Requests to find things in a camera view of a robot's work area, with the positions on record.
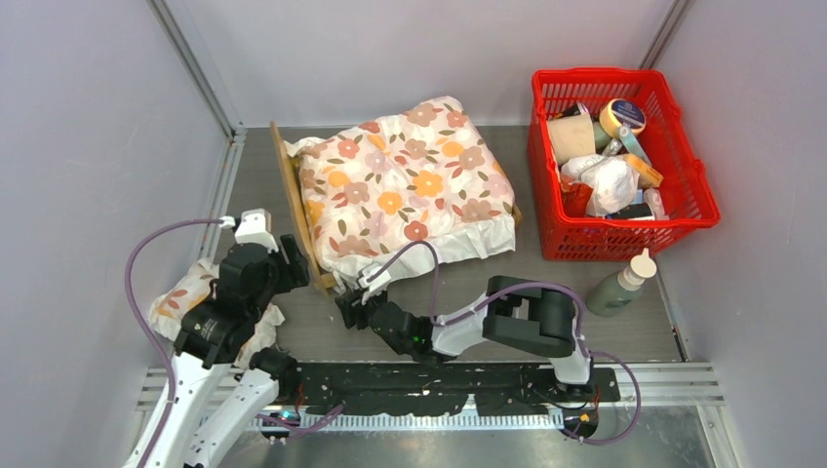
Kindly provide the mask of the small floral pillow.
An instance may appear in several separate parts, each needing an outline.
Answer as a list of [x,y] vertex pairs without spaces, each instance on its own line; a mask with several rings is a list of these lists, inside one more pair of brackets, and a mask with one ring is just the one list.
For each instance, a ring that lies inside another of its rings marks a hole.
[[[217,278],[218,266],[207,258],[198,259],[172,289],[152,302],[148,318],[150,327],[174,341],[184,315],[207,297],[210,282]],[[235,366],[246,370],[254,353],[273,346],[277,341],[277,328],[284,322],[280,308],[269,304],[256,324],[253,337],[242,345]]]

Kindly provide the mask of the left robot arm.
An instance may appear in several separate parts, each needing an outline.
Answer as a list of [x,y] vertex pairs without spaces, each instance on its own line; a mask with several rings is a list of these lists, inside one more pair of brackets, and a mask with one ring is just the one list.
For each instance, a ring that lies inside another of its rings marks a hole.
[[254,353],[232,396],[199,422],[273,296],[309,283],[307,259],[292,235],[242,237],[220,263],[204,299],[187,312],[174,342],[166,397],[153,410],[128,467],[209,467],[220,462],[265,406],[290,402],[297,361],[272,348]]

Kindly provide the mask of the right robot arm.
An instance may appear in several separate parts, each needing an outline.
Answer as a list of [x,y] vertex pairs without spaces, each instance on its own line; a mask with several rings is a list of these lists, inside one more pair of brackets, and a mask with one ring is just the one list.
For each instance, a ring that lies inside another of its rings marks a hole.
[[554,283],[494,276],[474,301],[451,313],[416,316],[388,299],[379,280],[362,280],[335,298],[347,329],[370,329],[396,354],[438,366],[471,347],[495,342],[552,366],[560,393],[581,400],[596,385],[582,335],[585,301]]

